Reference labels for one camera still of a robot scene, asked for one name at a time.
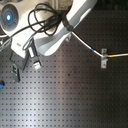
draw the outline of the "perforated metal table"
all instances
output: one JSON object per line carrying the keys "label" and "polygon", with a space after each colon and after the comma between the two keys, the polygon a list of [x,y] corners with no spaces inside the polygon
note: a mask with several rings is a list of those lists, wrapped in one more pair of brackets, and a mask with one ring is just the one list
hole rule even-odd
{"label": "perforated metal table", "polygon": [[[127,11],[92,11],[75,32],[98,51],[128,52]],[[39,71],[29,59],[16,84],[9,52],[0,53],[3,128],[128,128],[128,57],[109,59],[103,70],[101,58],[72,36],[54,55],[39,55]]]}

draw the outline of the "black cable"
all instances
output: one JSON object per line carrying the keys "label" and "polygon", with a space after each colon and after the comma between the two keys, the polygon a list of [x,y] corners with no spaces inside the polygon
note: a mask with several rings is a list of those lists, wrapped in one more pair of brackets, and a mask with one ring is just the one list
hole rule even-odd
{"label": "black cable", "polygon": [[[36,12],[39,12],[39,11],[47,11],[47,12],[51,12],[52,13],[52,16],[50,16],[47,20],[43,20],[41,23],[39,22],[38,18],[37,18],[37,15],[36,15]],[[38,23],[38,25],[40,25],[40,29],[39,30],[35,30],[33,28],[33,26],[31,26],[30,24],[30,15],[34,13],[34,18],[36,20],[36,22]],[[28,15],[28,24],[30,26],[30,28],[35,32],[34,34],[32,34],[30,36],[30,38],[27,40],[27,42],[25,43],[25,45],[23,46],[23,50],[27,50],[31,43],[32,43],[32,38],[37,34],[37,33],[42,33],[44,32],[47,36],[53,36],[57,29],[58,29],[58,26],[60,24],[60,22],[62,21],[62,16],[61,16],[61,13],[58,13],[56,10],[54,10],[50,5],[48,4],[45,4],[45,3],[40,3],[38,5],[36,5],[35,9],[32,10],[29,15]],[[54,31],[49,34],[47,31],[54,28]]]}

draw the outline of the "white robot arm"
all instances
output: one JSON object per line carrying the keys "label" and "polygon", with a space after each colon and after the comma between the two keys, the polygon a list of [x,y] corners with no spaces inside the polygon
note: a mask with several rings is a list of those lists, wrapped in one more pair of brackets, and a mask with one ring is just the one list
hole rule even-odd
{"label": "white robot arm", "polygon": [[[46,33],[34,34],[34,31],[27,27],[23,31],[22,28],[29,26],[28,15],[39,4],[48,4],[49,0],[24,0],[18,3],[8,3],[3,6],[1,12],[1,26],[3,31],[12,38],[11,48],[21,57],[25,57],[26,51],[23,50],[28,38],[34,34],[36,50],[44,56],[53,54],[61,45],[63,40],[71,33],[71,27],[75,28],[84,17],[91,11],[97,0],[74,0],[70,10],[65,15],[65,21],[61,21],[57,27],[57,31],[53,36],[48,36]],[[52,16],[51,12],[41,11],[36,13],[38,21],[44,21]],[[30,23],[37,23],[34,17],[34,12],[30,15]],[[40,29],[40,25],[34,26],[35,30]]]}

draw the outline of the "wire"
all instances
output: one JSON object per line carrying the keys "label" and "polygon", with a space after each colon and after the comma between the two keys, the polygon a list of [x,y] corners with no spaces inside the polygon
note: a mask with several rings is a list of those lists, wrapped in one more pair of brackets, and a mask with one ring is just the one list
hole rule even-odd
{"label": "wire", "polygon": [[7,35],[0,35],[0,38],[5,38],[7,37]]}
{"label": "wire", "polygon": [[0,46],[0,52],[5,48],[7,48],[11,44],[11,42],[12,42],[12,38],[9,38],[8,40],[6,40],[5,43]]}
{"label": "wire", "polygon": [[125,54],[117,54],[117,55],[108,55],[107,57],[122,57],[122,56],[128,56],[128,53]]}
{"label": "wire", "polygon": [[[39,20],[37,19],[37,15],[36,15],[36,12],[39,12],[39,11],[51,12],[52,16],[50,16],[47,20],[43,20],[43,21],[39,22]],[[33,28],[33,25],[30,24],[30,15],[32,13],[34,13],[34,18],[35,18],[36,22],[38,23],[38,25],[40,25],[40,27],[41,27],[38,30],[35,30]],[[35,9],[32,10],[28,15],[28,24],[29,24],[30,28],[34,31],[34,34],[32,34],[30,36],[30,38],[27,40],[27,42],[23,46],[23,50],[27,50],[30,47],[30,45],[32,43],[31,40],[37,33],[44,32],[47,36],[53,36],[56,33],[61,21],[62,21],[62,13],[58,13],[58,11],[54,10],[50,5],[45,4],[45,3],[40,3],[40,4],[36,5]],[[52,28],[54,28],[54,31],[51,34],[49,34],[47,31]]]}
{"label": "wire", "polygon": [[81,40],[74,32],[72,32],[72,34],[82,43],[84,44],[88,49],[90,49],[92,52],[96,53],[98,56],[103,57],[102,54],[100,54],[99,52],[97,52],[96,50],[94,50],[93,48],[91,48],[88,44],[86,44],[83,40]]}

